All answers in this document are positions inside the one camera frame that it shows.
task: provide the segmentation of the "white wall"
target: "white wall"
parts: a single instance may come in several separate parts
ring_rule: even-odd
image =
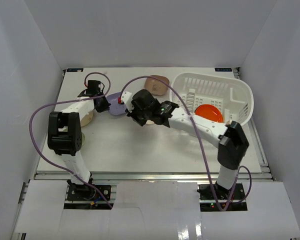
[[[61,80],[62,71],[24,0],[0,0],[0,240],[10,239],[23,182],[38,160],[29,118],[55,101]],[[48,112],[35,119],[40,144]]]
[[[239,67],[276,0],[25,0],[62,68]]]
[[[271,172],[283,181],[300,228],[300,1],[277,1],[242,78],[253,91],[253,118]]]

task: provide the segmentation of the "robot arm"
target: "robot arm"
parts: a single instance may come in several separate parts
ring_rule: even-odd
[[[87,89],[80,93],[78,99],[103,95],[99,84],[99,81],[89,80]],[[91,173],[80,151],[82,146],[80,121],[94,109],[101,113],[109,110],[109,106],[107,99],[102,97],[75,102],[61,112],[53,111],[49,115],[48,147],[57,155],[61,155],[66,167],[85,182],[90,182]],[[71,184],[82,185],[75,176],[71,176]]]
[[[127,107],[127,116],[141,126],[151,120],[157,125],[195,134],[194,126],[184,109],[170,101],[159,103],[145,89],[135,95],[124,92],[121,102]],[[235,181],[241,160],[249,147],[241,125],[235,121],[225,124],[213,122],[197,115],[192,115],[192,117],[200,137],[218,148],[217,159],[221,167],[216,181],[217,187],[229,190]]]

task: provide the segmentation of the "white laundry basket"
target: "white laundry basket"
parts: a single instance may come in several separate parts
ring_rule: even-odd
[[[185,101],[190,112],[193,113],[202,104],[210,104],[220,110],[225,123],[233,120],[244,125],[254,110],[251,88],[236,78],[187,72],[178,75],[171,86]],[[170,101],[182,107],[172,91]]]

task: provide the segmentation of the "wire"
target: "wire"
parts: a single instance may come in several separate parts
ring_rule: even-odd
[[[252,176],[251,176],[251,172],[249,171],[249,169],[248,169],[246,166],[241,165],[241,166],[238,168],[238,173],[239,173],[239,170],[240,170],[241,168],[244,168],[244,169],[248,172],[248,175],[249,175],[249,188],[248,188],[248,191],[246,192],[245,196],[244,196],[240,201],[234,202],[233,205],[240,204],[240,203],[242,203],[244,200],[246,200],[246,198],[247,198],[248,195],[250,194],[251,187],[252,187]]]
[[[78,175],[76,175],[73,171],[71,171],[70,169],[66,168],[66,167],[63,167],[63,166],[60,166],[52,161],[50,161],[48,158],[46,158],[46,156],[43,155],[43,153],[40,151],[40,148],[38,147],[37,143],[36,143],[36,140],[35,140],[35,137],[34,137],[34,133],[33,133],[33,129],[32,129],[32,125],[33,125],[33,121],[34,121],[34,117],[35,115],[41,111],[42,109],[45,109],[47,107],[51,107],[51,106],[56,106],[56,105],[59,105],[59,104],[69,104],[69,103],[76,103],[76,102],[80,102],[80,101],[88,101],[88,100],[92,100],[92,99],[99,99],[99,98],[103,98],[105,97],[108,92],[110,91],[110,87],[111,87],[111,81],[110,79],[108,78],[108,76],[106,76],[105,74],[101,73],[101,72],[91,72],[89,73],[85,79],[84,79],[84,83],[86,85],[86,79],[88,76],[92,75],[92,74],[98,74],[98,75],[102,75],[104,76],[108,82],[109,82],[109,87],[108,89],[106,90],[106,92],[103,94],[103,95],[100,95],[100,96],[94,96],[94,97],[87,97],[87,98],[84,98],[84,99],[75,99],[75,100],[68,100],[68,101],[59,101],[59,102],[54,102],[54,103],[48,103],[46,105],[43,105],[41,107],[39,107],[37,110],[34,111],[34,113],[31,115],[30,117],[30,121],[29,121],[29,133],[30,133],[30,138],[31,138],[31,141],[32,141],[32,144],[35,148],[35,150],[37,151],[37,153],[40,155],[41,158],[43,158],[43,160],[45,160],[47,163],[51,164],[52,166],[55,166],[56,168],[59,168],[59,169],[62,169],[62,170],[65,170],[67,171],[68,173],[70,173],[71,175],[74,175],[80,182],[82,182],[83,184],[89,186],[90,188],[93,188],[94,190],[96,190],[98,192],[98,194],[100,194],[100,196],[103,198],[103,200],[106,202],[106,204],[110,207],[110,209],[112,209],[112,206],[111,204],[108,202],[108,200],[105,198],[105,196],[101,193],[101,191],[99,189],[97,189],[95,186],[93,186],[92,184],[84,181],[83,179],[81,179]]]
[[[157,80],[157,81],[161,82],[162,84],[166,85],[166,86],[167,86],[167,87],[168,87],[168,88],[169,88],[169,89],[170,89],[170,90],[171,90],[171,91],[179,98],[179,100],[181,101],[182,105],[184,106],[184,109],[185,109],[186,113],[189,115],[189,118],[190,118],[190,121],[192,122],[194,131],[195,131],[195,134],[196,134],[196,136],[197,136],[197,138],[198,138],[199,145],[200,145],[200,149],[201,149],[201,153],[202,153],[202,157],[203,157],[203,161],[204,161],[204,165],[205,165],[205,169],[206,169],[206,173],[207,173],[207,176],[208,176],[208,179],[209,179],[210,188],[211,188],[212,195],[213,195],[213,198],[214,198],[214,200],[215,200],[216,206],[218,207],[218,209],[219,209],[221,212],[226,211],[226,210],[228,209],[228,207],[229,207],[231,198],[232,198],[232,196],[233,196],[233,194],[234,194],[234,191],[235,191],[235,186],[236,186],[236,183],[237,183],[237,180],[238,180],[238,177],[239,177],[238,174],[239,174],[240,168],[245,168],[245,169],[248,171],[249,177],[250,177],[250,186],[249,186],[249,189],[251,189],[252,178],[251,178],[250,171],[249,171],[248,168],[245,167],[245,166],[239,166],[238,172],[237,172],[236,177],[235,177],[235,180],[234,180],[234,183],[233,183],[233,185],[232,185],[232,187],[231,187],[231,191],[230,191],[228,200],[226,201],[225,207],[222,208],[221,205],[220,205],[220,203],[219,203],[219,201],[218,201],[218,197],[217,197],[217,194],[216,194],[214,185],[213,185],[213,183],[212,183],[212,178],[211,178],[211,173],[210,173],[210,170],[209,170],[208,160],[207,160],[207,156],[206,156],[206,153],[205,153],[204,145],[203,145],[203,143],[202,143],[202,139],[201,139],[201,137],[200,137],[199,130],[198,130],[198,128],[197,128],[197,125],[196,125],[196,123],[195,123],[194,118],[192,117],[192,115],[191,115],[189,109],[188,109],[187,106],[186,106],[186,103],[183,101],[183,99],[182,99],[181,96],[177,93],[177,91],[174,90],[169,84],[166,84],[164,81],[162,81],[162,80],[160,80],[160,79],[158,79],[158,78],[156,78],[156,77],[154,77],[154,76],[139,76],[139,77],[136,77],[136,78],[134,78],[134,79],[128,81],[128,82],[124,85],[124,87],[122,88],[122,90],[121,90],[121,92],[120,92],[119,99],[121,99],[121,96],[122,96],[124,90],[126,89],[126,87],[127,87],[129,84],[131,84],[132,82],[134,82],[134,81],[136,81],[136,80],[144,79],[144,78],[154,79],[154,80]],[[245,199],[247,198],[247,196],[248,196],[249,193],[250,193],[250,191],[248,190],[247,195],[242,199],[242,201],[245,200]]]
[[[96,202],[98,202],[99,200],[101,200],[101,197],[98,197],[96,200],[94,200],[94,204],[96,204]]]
[[[93,194],[92,197],[90,197],[90,198],[83,198],[83,199],[84,199],[84,200],[91,200],[91,199],[93,199],[93,198],[95,197],[96,193],[97,193],[97,191],[94,190],[94,194]]]

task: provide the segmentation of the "orange plate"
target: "orange plate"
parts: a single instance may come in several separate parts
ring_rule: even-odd
[[[218,108],[210,104],[203,104],[194,111],[195,115],[209,119],[217,123],[223,123],[224,118]]]

